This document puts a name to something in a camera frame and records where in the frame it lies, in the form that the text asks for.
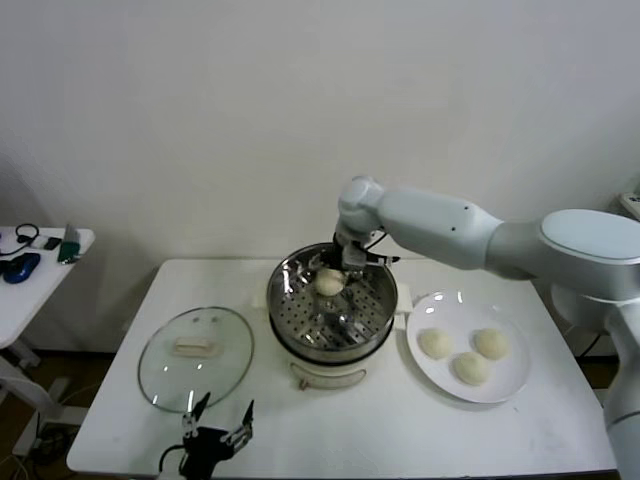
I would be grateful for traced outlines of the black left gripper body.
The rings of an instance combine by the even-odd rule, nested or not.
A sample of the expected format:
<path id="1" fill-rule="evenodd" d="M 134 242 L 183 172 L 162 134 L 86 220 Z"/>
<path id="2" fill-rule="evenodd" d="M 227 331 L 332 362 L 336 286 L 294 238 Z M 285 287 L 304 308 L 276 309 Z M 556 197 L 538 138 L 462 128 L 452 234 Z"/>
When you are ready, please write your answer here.
<path id="1" fill-rule="evenodd" d="M 226 430 L 199 427 L 196 437 L 184 441 L 179 474 L 187 480 L 210 480 L 217 464 L 235 455 L 234 447 L 223 440 L 227 434 Z"/>

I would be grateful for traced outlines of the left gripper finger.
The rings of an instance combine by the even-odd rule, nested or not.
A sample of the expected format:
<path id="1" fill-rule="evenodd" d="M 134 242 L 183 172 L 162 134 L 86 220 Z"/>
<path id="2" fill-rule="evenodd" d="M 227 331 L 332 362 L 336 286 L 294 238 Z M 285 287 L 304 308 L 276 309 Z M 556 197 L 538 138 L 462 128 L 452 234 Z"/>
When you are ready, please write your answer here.
<path id="1" fill-rule="evenodd" d="M 182 429 L 184 440 L 192 440 L 198 436 L 198 422 L 207 408 L 211 393 L 207 392 L 195 402 L 195 393 L 189 392 L 187 411 L 182 416 Z"/>
<path id="2" fill-rule="evenodd" d="M 222 438 L 225 445 L 230 448 L 244 448 L 253 438 L 254 403 L 254 400 L 250 402 L 240 425 Z"/>

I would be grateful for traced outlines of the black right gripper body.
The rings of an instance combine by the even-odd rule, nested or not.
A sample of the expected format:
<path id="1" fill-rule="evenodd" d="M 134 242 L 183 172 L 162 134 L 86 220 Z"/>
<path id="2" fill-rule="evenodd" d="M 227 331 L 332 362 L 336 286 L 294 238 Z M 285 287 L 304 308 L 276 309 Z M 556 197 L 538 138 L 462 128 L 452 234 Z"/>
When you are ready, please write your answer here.
<path id="1" fill-rule="evenodd" d="M 334 270 L 343 271 L 343 251 L 348 244 L 348 240 L 340 233 L 335 232 L 332 237 L 332 247 L 329 252 L 329 267 Z"/>

